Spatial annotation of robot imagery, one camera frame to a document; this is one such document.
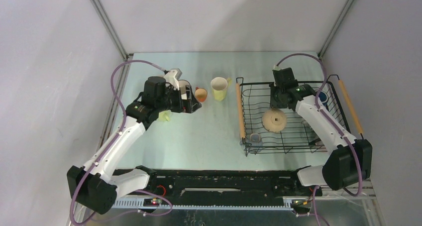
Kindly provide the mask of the small red orange cup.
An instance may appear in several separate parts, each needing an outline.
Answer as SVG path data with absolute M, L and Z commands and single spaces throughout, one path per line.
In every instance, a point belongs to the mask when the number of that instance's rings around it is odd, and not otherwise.
M 199 87 L 196 87 L 194 94 L 195 94 L 196 99 L 200 103 L 203 103 L 207 99 L 207 96 L 208 96 L 207 90 L 204 88 L 199 88 Z

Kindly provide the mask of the white mug black handle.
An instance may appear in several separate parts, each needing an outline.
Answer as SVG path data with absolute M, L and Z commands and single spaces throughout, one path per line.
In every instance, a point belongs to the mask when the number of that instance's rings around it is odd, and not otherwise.
M 179 80 L 178 84 L 181 95 L 191 90 L 191 84 L 187 80 Z

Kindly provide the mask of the beige round speckled mug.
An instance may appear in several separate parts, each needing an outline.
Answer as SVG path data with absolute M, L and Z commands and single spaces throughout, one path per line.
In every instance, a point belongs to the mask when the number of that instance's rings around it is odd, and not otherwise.
M 269 109 L 262 116 L 262 125 L 268 132 L 281 132 L 287 125 L 287 115 L 280 109 Z

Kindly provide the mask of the yellow green faceted mug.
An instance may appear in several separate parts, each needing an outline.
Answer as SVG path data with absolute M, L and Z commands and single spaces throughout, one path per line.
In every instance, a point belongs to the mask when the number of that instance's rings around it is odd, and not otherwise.
M 232 83 L 231 78 L 215 77 L 211 80 L 211 91 L 214 100 L 221 102 L 227 95 L 227 89 Z

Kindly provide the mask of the light green mug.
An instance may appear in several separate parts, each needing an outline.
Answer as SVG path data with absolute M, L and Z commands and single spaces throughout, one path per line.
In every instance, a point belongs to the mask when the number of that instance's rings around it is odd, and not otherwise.
M 170 121 L 171 120 L 171 111 L 163 111 L 159 113 L 159 121 Z

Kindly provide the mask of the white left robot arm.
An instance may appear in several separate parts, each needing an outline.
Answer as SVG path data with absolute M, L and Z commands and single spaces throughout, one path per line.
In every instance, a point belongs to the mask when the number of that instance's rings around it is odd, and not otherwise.
M 73 203 L 79 203 L 97 214 L 105 214 L 119 199 L 141 190 L 152 194 L 157 189 L 153 170 L 135 167 L 114 175 L 114 171 L 132 144 L 142 136 L 161 112 L 194 113 L 201 108 L 195 88 L 186 80 L 149 77 L 142 92 L 123 112 L 121 126 L 83 166 L 72 166 L 67 180 Z

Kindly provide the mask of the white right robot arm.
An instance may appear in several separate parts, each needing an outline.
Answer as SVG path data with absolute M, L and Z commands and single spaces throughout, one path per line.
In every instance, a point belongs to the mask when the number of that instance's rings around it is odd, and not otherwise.
M 295 195 L 304 194 L 310 186 L 326 185 L 332 190 L 352 184 L 361 185 L 371 175 L 372 145 L 347 131 L 326 109 L 317 92 L 300 84 L 291 68 L 273 70 L 270 84 L 270 106 L 290 109 L 301 116 L 316 133 L 329 153 L 324 165 L 297 170 L 289 182 Z

